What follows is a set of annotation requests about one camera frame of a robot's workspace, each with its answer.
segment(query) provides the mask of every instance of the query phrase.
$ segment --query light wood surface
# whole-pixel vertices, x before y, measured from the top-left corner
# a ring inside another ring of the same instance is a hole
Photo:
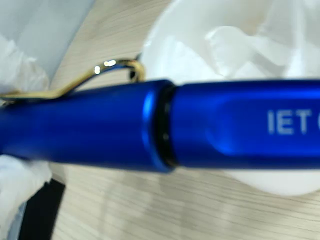
[[[168,0],[97,0],[68,49],[53,87],[95,63],[134,57]],[[107,74],[86,88],[124,82]],[[278,197],[221,171],[170,175],[52,165],[66,191],[54,240],[316,240],[320,194]]]

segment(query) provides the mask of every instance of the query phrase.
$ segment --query pen barrel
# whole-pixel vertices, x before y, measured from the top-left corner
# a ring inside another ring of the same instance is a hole
[[[154,118],[166,80],[78,91],[0,108],[0,151],[24,159],[168,172]]]
[[[192,168],[320,168],[320,81],[187,84],[171,103],[170,138]]]

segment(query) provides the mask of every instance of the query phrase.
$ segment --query white plastic bag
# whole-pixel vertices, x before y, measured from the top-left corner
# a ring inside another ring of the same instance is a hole
[[[46,73],[13,41],[0,35],[0,93],[41,91],[49,87]],[[45,161],[23,161],[0,155],[0,240],[7,237],[19,206],[51,179]]]
[[[173,0],[141,55],[146,78],[176,84],[320,77],[320,1]],[[226,170],[263,191],[320,189],[319,170]]]

